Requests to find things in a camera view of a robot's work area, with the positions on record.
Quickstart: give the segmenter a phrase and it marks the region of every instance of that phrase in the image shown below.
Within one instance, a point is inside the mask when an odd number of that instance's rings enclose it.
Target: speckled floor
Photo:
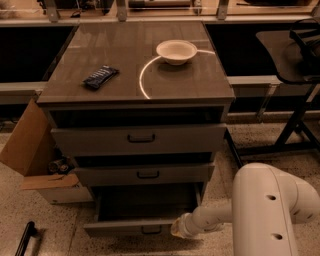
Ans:
[[[309,123],[320,138],[318,122]],[[230,132],[238,146],[272,143],[282,123],[233,124]],[[0,133],[0,150],[10,131]],[[292,136],[292,140],[301,140]],[[320,193],[320,153],[314,150],[255,157],[310,182]],[[237,170],[227,144],[216,156],[216,169],[207,188],[204,204],[219,206],[231,198],[232,179]],[[50,205],[36,191],[21,191],[20,174],[0,163],[0,255],[11,256],[19,245],[28,221],[36,223],[41,239],[32,238],[28,255],[212,255],[231,256],[232,225],[223,231],[183,240],[170,235],[90,238],[83,224],[92,221],[91,203]],[[313,222],[294,226],[300,256],[320,255],[320,216]]]

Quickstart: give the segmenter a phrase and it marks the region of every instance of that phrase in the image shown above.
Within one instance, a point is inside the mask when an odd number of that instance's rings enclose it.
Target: cardboard box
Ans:
[[[0,153],[0,161],[25,177],[21,189],[37,190],[49,203],[92,201],[75,174],[48,175],[48,163],[59,157],[50,131],[46,116],[30,100]]]

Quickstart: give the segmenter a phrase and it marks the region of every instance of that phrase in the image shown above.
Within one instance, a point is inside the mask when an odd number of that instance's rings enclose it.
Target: cabinet top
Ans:
[[[166,40],[187,40],[198,52],[180,66],[158,57]],[[82,81],[108,65],[119,74],[93,91]],[[80,24],[38,104],[230,102],[233,90],[200,21]]]

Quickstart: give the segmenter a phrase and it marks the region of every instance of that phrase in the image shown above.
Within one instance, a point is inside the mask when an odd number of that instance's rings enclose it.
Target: open drawer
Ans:
[[[200,205],[202,183],[93,187],[98,193],[90,236],[166,234],[175,219]]]

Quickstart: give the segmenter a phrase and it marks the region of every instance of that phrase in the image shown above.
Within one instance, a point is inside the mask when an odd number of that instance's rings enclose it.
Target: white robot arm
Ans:
[[[233,223],[235,256],[297,256],[292,223],[306,223],[320,213],[320,197],[306,181],[266,164],[242,167],[233,182],[232,203],[197,207],[183,214],[171,233],[192,238]]]

